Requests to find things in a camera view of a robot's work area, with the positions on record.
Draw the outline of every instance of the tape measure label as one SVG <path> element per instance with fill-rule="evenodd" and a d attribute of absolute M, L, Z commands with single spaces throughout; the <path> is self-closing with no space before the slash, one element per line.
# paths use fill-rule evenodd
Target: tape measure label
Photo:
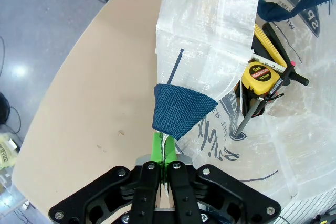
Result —
<path fill-rule="evenodd" d="M 269 69 L 262 65 L 254 65 L 250 67 L 249 72 L 252 78 L 256 79 L 257 81 L 268 81 L 272 77 Z"/>

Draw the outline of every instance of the yellow package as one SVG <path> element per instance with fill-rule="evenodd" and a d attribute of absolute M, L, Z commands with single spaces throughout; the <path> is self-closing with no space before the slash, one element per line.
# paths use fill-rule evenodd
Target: yellow package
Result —
<path fill-rule="evenodd" d="M 11 146 L 8 134 L 0 134 L 0 169 L 13 166 L 16 162 L 17 152 Z"/>

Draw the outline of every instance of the screw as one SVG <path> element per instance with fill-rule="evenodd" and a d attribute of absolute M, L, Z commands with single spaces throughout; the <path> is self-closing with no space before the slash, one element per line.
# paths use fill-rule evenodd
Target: screw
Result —
<path fill-rule="evenodd" d="M 155 168 L 155 165 L 154 164 L 149 164 L 148 165 L 148 170 L 152 170 L 152 169 L 154 169 Z"/>
<path fill-rule="evenodd" d="M 124 215 L 123 217 L 121 217 L 121 221 L 124 224 L 128 224 L 128 220 L 130 219 L 129 215 Z"/>
<path fill-rule="evenodd" d="M 268 207 L 266 211 L 269 215 L 273 215 L 275 213 L 274 207 Z"/>
<path fill-rule="evenodd" d="M 206 222 L 209 219 L 209 217 L 206 214 L 201 214 L 201 219 L 202 219 L 202 222 Z"/>
<path fill-rule="evenodd" d="M 204 174 L 204 175 L 209 175 L 209 174 L 210 174 L 210 170 L 209 170 L 208 168 L 205 168 L 205 169 L 203 170 L 203 174 Z"/>
<path fill-rule="evenodd" d="M 64 217 L 64 214 L 62 212 L 55 213 L 55 218 L 57 220 L 63 219 L 63 217 Z"/>
<path fill-rule="evenodd" d="M 178 162 L 173 164 L 174 169 L 180 169 L 180 167 L 181 167 L 181 165 Z"/>
<path fill-rule="evenodd" d="M 118 171 L 119 177 L 123 177 L 126 175 L 126 171 L 124 169 Z"/>

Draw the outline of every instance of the corrugated white surface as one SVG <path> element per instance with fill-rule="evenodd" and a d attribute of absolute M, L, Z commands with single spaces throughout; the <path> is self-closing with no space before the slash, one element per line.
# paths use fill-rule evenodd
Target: corrugated white surface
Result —
<path fill-rule="evenodd" d="M 281 212 L 281 216 L 290 224 L 309 223 L 316 215 L 324 214 L 336 203 L 336 189 L 304 201 L 292 202 Z M 278 218 L 274 224 L 286 223 Z"/>

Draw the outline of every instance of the gray pen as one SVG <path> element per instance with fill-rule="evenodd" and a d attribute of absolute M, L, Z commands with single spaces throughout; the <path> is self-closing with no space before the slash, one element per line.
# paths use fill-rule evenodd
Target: gray pen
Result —
<path fill-rule="evenodd" d="M 244 117 L 244 119 L 242 120 L 241 124 L 239 125 L 235 136 L 238 136 L 242 130 L 245 128 L 247 122 L 251 119 L 251 117 L 253 116 L 254 112 L 257 110 L 259 104 L 262 102 L 263 98 L 262 97 L 258 97 L 258 100 L 256 101 L 256 103 L 252 106 L 252 108 L 247 112 L 246 116 Z"/>

